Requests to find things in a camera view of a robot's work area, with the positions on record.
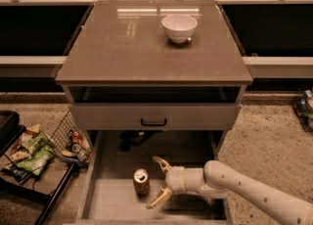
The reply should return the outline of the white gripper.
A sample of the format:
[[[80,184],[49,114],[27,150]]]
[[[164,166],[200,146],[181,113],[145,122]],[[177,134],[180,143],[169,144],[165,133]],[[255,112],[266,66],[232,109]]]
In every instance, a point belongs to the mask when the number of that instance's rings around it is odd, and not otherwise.
[[[146,209],[154,209],[165,203],[171,198],[172,193],[174,195],[199,194],[201,188],[206,185],[202,168],[171,167],[168,161],[158,156],[153,156],[153,161],[165,174],[167,188],[160,188],[156,197],[146,205]]]

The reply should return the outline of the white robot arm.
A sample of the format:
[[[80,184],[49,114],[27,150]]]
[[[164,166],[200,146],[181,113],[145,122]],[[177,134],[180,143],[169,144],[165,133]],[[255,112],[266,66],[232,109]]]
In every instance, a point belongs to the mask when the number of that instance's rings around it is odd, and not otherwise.
[[[249,178],[230,166],[209,160],[204,167],[186,168],[170,165],[154,156],[165,175],[165,188],[147,204],[153,209],[173,195],[199,195],[204,200],[224,199],[229,191],[236,193],[281,225],[313,225],[313,204],[257,180]]]

